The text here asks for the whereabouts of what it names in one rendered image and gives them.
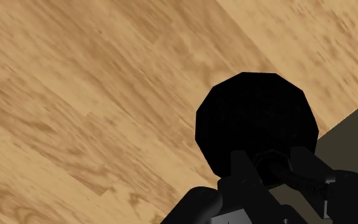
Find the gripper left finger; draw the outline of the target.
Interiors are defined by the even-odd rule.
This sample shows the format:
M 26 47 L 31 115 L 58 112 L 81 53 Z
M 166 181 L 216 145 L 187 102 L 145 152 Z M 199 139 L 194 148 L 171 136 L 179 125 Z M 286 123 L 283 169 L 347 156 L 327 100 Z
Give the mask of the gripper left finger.
M 244 151 L 231 153 L 230 175 L 217 189 L 190 189 L 160 224 L 280 224 L 280 204 Z

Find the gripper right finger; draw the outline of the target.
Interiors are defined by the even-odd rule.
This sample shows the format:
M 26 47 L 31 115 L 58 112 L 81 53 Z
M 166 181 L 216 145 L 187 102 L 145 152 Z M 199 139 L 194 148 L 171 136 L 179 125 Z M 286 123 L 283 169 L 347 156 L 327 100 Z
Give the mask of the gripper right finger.
M 358 224 L 358 173 L 334 170 L 304 147 L 292 148 L 290 161 L 299 191 L 322 219 Z

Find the black round object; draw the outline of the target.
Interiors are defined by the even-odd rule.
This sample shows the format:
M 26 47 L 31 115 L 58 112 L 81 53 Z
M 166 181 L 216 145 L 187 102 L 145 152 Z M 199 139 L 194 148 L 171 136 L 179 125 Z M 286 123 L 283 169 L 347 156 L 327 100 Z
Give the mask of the black round object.
M 230 175 L 230 154 L 243 150 L 269 189 L 282 184 L 267 158 L 290 166 L 290 150 L 314 152 L 317 122 L 304 92 L 276 73 L 239 73 L 211 88 L 196 111 L 195 141 L 212 172 Z

